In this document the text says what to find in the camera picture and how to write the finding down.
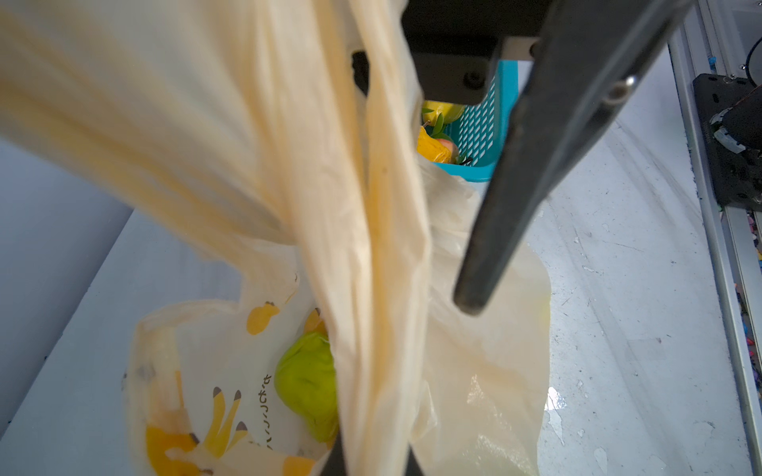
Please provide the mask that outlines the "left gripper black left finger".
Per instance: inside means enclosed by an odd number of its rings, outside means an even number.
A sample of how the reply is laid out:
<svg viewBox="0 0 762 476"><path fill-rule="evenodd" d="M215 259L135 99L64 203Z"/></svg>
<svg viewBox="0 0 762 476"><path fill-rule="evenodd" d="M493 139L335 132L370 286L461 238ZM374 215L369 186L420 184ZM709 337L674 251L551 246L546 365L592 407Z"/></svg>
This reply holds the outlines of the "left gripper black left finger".
<svg viewBox="0 0 762 476"><path fill-rule="evenodd" d="M341 434L337 435L335 444L325 461L325 466L319 474L321 476L347 476L346 463L343 452L343 438Z"/></svg>

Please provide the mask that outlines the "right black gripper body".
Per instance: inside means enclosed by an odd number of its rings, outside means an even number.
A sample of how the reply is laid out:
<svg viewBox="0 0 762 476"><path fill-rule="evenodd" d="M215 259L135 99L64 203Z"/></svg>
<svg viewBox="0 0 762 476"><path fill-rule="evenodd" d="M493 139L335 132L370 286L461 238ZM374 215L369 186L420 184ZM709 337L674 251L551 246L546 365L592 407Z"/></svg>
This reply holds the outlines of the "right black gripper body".
<svg viewBox="0 0 762 476"><path fill-rule="evenodd" d="M531 61L550 0L393 1L425 100L478 105L502 60Z"/></svg>

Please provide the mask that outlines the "green fake pear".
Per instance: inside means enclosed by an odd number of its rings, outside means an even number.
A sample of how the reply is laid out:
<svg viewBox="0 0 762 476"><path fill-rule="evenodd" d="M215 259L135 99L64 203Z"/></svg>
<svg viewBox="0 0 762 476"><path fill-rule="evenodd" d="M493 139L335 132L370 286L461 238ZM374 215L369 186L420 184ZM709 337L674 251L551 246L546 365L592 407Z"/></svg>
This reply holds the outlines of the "green fake pear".
<svg viewBox="0 0 762 476"><path fill-rule="evenodd" d="M339 401L329 339L320 332L304 334L280 359L274 380L278 396L302 419L310 436L333 441L339 432Z"/></svg>

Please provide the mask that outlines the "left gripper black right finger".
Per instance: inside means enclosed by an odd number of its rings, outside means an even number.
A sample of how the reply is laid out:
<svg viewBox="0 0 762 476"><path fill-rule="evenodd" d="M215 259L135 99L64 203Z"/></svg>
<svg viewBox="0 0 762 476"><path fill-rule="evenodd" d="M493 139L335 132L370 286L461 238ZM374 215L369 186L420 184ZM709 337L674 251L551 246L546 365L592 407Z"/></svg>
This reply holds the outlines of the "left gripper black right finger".
<svg viewBox="0 0 762 476"><path fill-rule="evenodd" d="M412 448L412 446L409 446L408 451L408 461L406 470L404 473L405 476L423 476L423 470L416 458L415 452Z"/></svg>

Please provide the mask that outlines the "teal plastic fruit basket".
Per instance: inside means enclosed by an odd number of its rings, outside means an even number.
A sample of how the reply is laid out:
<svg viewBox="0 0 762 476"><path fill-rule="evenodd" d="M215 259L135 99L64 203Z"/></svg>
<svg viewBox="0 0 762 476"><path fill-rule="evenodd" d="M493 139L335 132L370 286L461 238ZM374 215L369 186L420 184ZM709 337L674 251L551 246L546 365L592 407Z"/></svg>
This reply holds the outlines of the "teal plastic fruit basket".
<svg viewBox="0 0 762 476"><path fill-rule="evenodd" d="M460 119L444 127L444 134L460 154L454 164L439 164L441 169L468 182L490 181L501 157L519 86L517 61L501 61L484 101L467 106Z"/></svg>

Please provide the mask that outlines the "cream banana print plastic bag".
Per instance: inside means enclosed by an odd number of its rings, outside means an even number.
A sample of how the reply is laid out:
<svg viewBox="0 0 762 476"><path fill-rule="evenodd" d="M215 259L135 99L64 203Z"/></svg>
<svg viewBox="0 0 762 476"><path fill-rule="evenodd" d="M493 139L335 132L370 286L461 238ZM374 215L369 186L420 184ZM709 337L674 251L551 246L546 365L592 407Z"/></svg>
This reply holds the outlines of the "cream banana print plastic bag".
<svg viewBox="0 0 762 476"><path fill-rule="evenodd" d="M393 1L5 1L1 133L242 277L135 329L141 475L316 475L275 371L323 333L352 475L534 475L551 283L517 251L479 319L452 303L476 191L421 157Z"/></svg>

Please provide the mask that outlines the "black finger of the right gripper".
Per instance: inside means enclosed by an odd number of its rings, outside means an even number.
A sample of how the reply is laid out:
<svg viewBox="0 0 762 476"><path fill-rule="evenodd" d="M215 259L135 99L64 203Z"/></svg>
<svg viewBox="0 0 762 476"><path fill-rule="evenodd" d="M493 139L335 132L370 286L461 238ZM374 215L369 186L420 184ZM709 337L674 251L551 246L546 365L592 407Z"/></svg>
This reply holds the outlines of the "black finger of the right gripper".
<svg viewBox="0 0 762 476"><path fill-rule="evenodd" d="M548 194L639 87L690 1L557 1L484 194L452 300L479 315Z"/></svg>

